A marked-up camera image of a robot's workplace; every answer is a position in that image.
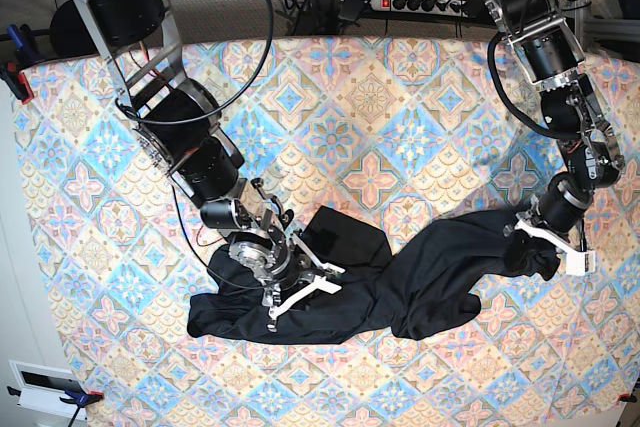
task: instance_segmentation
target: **black cloth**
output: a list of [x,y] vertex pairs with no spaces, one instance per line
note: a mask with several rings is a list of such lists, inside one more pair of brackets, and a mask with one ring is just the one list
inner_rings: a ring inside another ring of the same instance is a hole
[[[506,210],[436,220],[392,256],[382,231],[322,207],[303,238],[323,261],[345,267],[335,280],[340,291],[298,302],[272,333],[262,291],[222,282],[217,294],[191,298],[187,331],[265,344],[339,344],[391,327],[396,337],[423,339],[478,315],[480,299],[469,290],[485,274],[553,277],[555,248],[521,231],[505,237],[504,226],[514,223],[515,213]],[[237,284],[258,285],[226,246],[214,253],[210,268]]]

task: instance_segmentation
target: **power strip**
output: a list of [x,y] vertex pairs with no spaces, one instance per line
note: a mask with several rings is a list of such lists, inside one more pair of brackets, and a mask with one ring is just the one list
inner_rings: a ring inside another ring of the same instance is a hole
[[433,0],[371,0],[371,10],[378,12],[407,12],[410,14],[443,15],[448,17],[463,17],[468,15],[462,12],[463,2],[460,0],[440,0],[433,3]]

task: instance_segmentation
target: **patterned tablecloth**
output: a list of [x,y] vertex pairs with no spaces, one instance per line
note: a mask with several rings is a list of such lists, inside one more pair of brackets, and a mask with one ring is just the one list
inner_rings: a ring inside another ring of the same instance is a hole
[[[187,71],[226,99],[262,48],[187,47]],[[244,173],[262,176],[298,222],[329,205],[380,226],[398,249],[437,216],[516,204],[562,167],[497,99],[485,50],[280,40],[223,125]],[[537,112],[511,55],[498,62],[512,99]],[[339,346],[190,338],[189,297],[216,286],[187,254],[169,183],[114,109],[104,64],[28,71],[36,99],[13,104],[27,211],[71,369],[106,396],[92,425],[498,427],[612,408],[640,372],[640,68],[587,64],[628,160],[587,215],[597,273],[485,277],[474,289],[482,313],[467,325],[423,342],[383,330]],[[215,240],[182,208],[192,236]]]

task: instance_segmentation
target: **tile-pattern fabric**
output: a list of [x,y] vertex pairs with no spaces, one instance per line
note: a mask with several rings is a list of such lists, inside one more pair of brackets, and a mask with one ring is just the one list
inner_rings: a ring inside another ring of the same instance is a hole
[[[187,71],[228,98],[261,49],[189,46]],[[328,205],[383,228],[397,250],[439,216],[518,204],[562,168],[556,147],[501,105],[485,50],[279,40],[222,123],[244,173],[263,177],[296,225]],[[511,54],[498,65],[514,101],[539,115]],[[332,346],[190,338],[189,297],[216,285],[187,251],[168,181],[114,108],[105,66],[28,71],[36,99],[13,103],[26,207],[69,364],[106,396],[93,425],[498,427],[612,408],[640,371],[640,69],[597,57],[587,67],[628,160],[587,214],[597,272],[486,276],[474,287],[482,312],[460,328]],[[185,198],[181,208],[193,239],[218,240]]]

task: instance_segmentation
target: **black garment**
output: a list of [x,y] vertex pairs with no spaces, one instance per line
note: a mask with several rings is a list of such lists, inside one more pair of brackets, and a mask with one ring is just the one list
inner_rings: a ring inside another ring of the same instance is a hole
[[[423,339],[469,322],[480,299],[469,290],[484,274],[551,279],[559,265],[555,248],[521,231],[505,237],[513,211],[475,212],[436,220],[392,256],[385,234],[322,207],[304,239],[322,260],[346,268],[336,294],[319,292],[267,330],[261,290],[226,283],[218,294],[191,298],[187,331],[265,344],[339,344],[360,332],[391,327],[396,337]],[[240,285],[258,285],[251,272],[220,248],[210,268]]]

